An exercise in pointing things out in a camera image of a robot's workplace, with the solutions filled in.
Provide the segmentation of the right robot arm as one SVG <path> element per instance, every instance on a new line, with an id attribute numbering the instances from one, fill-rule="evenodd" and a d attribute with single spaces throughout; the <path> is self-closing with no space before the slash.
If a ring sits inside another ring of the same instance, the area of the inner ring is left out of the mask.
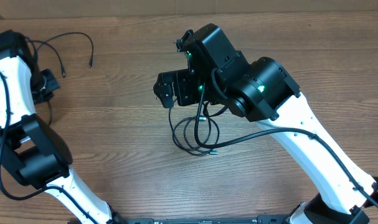
<path id="1" fill-rule="evenodd" d="M 216 126 L 209 105 L 254 122 L 259 132 L 226 142 L 179 148 L 195 156 L 270 135 L 280 143 L 312 180 L 318 194 L 284 215 L 258 215 L 254 223 L 369 223 L 365 208 L 378 209 L 378 177 L 364 172 L 339 147 L 312 112 L 297 82 L 276 60 L 261 57 L 249 63 L 222 29 L 207 24 L 188 30 L 176 41 L 187 68 L 163 72 L 153 86 L 162 105 L 196 105 L 186 123 L 201 119 Z"/>

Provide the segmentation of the black cable silver plugs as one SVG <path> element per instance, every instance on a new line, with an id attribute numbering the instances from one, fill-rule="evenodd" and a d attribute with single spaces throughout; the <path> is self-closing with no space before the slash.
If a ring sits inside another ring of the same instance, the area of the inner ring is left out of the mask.
<path id="1" fill-rule="evenodd" d="M 208 133 L 207 133 L 207 137 L 205 138 L 203 144 L 207 143 L 210 139 L 210 136 L 212 134 L 212 125 L 214 125 L 214 127 L 216 128 L 216 131 L 217 131 L 216 140 L 215 140 L 215 144 L 216 144 L 219 141 L 220 129 L 219 129 L 218 124 L 212 119 L 212 117 L 216 117 L 216 116 L 223 114 L 227 110 L 227 107 L 224 106 L 218 112 L 210 115 L 208 108 L 207 108 L 209 103 L 210 103 L 209 101 L 206 101 L 205 103 L 203 103 L 203 108 L 202 108 L 203 112 L 202 112 L 202 115 L 199 118 L 199 121 L 207 121 L 207 124 L 208 124 Z M 169 126 L 170 126 L 171 132 L 172 132 L 172 141 L 180 150 L 183 150 L 183 151 L 187 152 L 188 154 L 190 154 L 192 156 L 205 156 L 207 154 L 217 154 L 217 152 L 212 152 L 212 149 L 202 150 L 200 146 L 193 146 L 189 142 L 187 135 L 186 135 L 186 130 L 187 130 L 187 127 L 190 125 L 190 123 L 192 121 L 195 121 L 195 118 L 196 118 L 195 116 L 186 117 L 186 118 L 180 120 L 180 122 L 178 122 L 176 125 L 173 125 L 172 121 L 171 121 L 171 110 L 172 109 L 170 108 L 169 111 L 168 111 L 168 121 L 169 121 Z M 183 128 L 183 138 L 184 138 L 185 143 L 187 144 L 187 147 L 184 147 L 184 145 L 180 142 L 180 140 L 178 139 L 178 137 L 176 135 L 176 129 L 182 123 L 185 123 L 185 127 Z"/>

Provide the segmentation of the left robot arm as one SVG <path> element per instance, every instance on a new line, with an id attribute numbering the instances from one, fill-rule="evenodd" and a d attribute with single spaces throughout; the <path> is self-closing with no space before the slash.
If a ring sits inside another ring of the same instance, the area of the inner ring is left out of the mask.
<path id="1" fill-rule="evenodd" d="M 7 30 L 0 33 L 0 190 L 23 201 L 43 192 L 70 210 L 79 223 L 124 223 L 75 171 L 66 142 L 37 114 L 59 83 L 39 70 L 34 41 Z"/>

